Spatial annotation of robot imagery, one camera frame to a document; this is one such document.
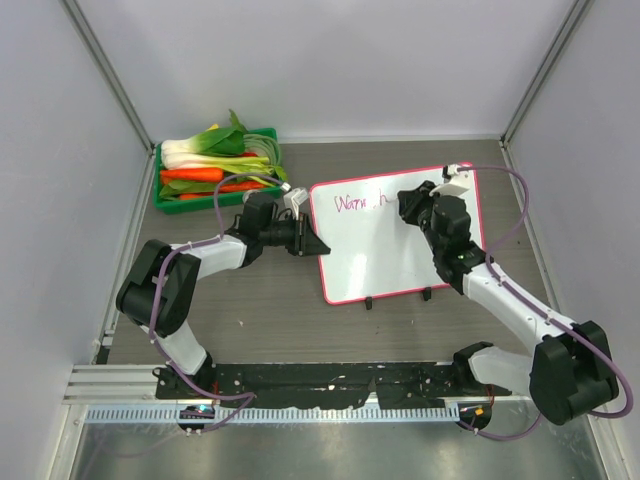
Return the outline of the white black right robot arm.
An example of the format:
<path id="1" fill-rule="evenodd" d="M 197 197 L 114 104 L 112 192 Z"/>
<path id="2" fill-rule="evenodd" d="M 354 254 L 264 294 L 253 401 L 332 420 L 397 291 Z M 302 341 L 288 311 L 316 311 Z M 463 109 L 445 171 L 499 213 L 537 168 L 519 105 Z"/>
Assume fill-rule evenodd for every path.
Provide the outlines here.
<path id="1" fill-rule="evenodd" d="M 493 384 L 527 395 L 555 425 L 584 414 L 613 419 L 631 411 L 632 389 L 611 359 L 604 330 L 560 314 L 514 282 L 472 240 L 463 199 L 441 195 L 425 181 L 399 192 L 398 200 L 400 218 L 426 238 L 438 276 L 488 310 L 528 350 L 516 355 L 490 344 L 468 348 L 467 360 L 451 371 L 457 391 L 472 395 Z"/>

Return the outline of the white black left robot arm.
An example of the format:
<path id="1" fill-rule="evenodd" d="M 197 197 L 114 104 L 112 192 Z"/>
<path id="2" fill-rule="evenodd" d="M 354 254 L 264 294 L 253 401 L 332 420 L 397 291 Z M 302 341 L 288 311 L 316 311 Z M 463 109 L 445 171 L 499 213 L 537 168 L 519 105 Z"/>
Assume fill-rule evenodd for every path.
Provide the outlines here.
<path id="1" fill-rule="evenodd" d="M 147 333 L 190 398 L 211 394 L 216 376 L 211 355 L 187 321 L 197 282 L 251 265 L 266 247 L 283 247 L 296 257 L 330 254 L 300 211 L 308 198 L 304 188 L 286 193 L 285 213 L 279 215 L 271 195 L 249 193 L 242 213 L 225 232 L 182 245 L 150 240 L 139 252 L 117 294 L 116 308 Z"/>

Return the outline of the pink framed whiteboard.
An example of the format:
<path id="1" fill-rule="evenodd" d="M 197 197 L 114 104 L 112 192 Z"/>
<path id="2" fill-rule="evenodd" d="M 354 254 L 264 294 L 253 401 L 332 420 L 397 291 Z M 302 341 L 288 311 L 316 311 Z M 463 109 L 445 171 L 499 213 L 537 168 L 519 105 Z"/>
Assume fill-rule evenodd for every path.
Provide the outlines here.
<path id="1" fill-rule="evenodd" d="M 443 182 L 441 166 L 344 179 L 310 190 L 313 228 L 331 248 L 319 257 L 323 294 L 339 305 L 446 287 L 416 226 L 399 216 L 401 190 Z"/>

